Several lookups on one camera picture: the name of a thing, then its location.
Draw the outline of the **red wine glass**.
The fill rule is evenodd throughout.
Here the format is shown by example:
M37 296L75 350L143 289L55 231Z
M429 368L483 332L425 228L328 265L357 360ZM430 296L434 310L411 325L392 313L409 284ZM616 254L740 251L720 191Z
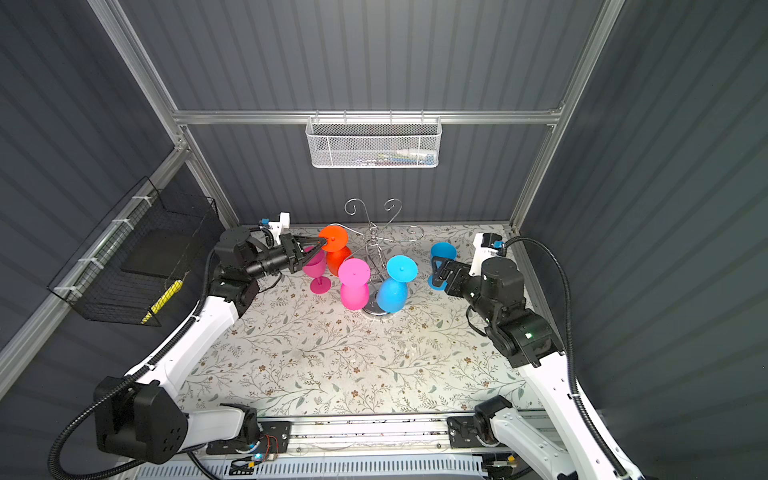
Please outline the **red wine glass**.
M323 228L318 236L326 240L323 250L328 270L332 275L337 276L342 263L352 255L348 247L348 231L339 225L329 225Z

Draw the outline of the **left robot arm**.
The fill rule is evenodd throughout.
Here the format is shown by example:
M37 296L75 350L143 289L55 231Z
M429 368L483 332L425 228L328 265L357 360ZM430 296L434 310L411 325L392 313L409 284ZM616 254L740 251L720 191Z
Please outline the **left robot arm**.
M283 271L296 273L328 243L324 237L282 233L272 245L253 238L252 226L224 231L207 255L200 298L187 318L145 359L123 377L107 377L94 401L54 440L49 474L70 479L61 455L66 442L89 417L95 419L100 451L125 457L125 463L92 472L107 479L144 463L163 464L219 440L253 442L260 436L255 409L224 404L185 413L176 402L192 368L250 307L259 280Z

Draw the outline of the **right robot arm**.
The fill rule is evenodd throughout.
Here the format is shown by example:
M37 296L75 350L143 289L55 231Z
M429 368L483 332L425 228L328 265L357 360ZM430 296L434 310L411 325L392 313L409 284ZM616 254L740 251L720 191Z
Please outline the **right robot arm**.
M551 442L501 396L476 406L479 439L510 448L543 479L642 478L569 376L559 335L544 317L526 308L524 277L517 265L492 256L478 271L442 257L434 258L432 266L433 278L446 285L446 294L466 300L470 311L485 320L487 340L538 397L562 443Z

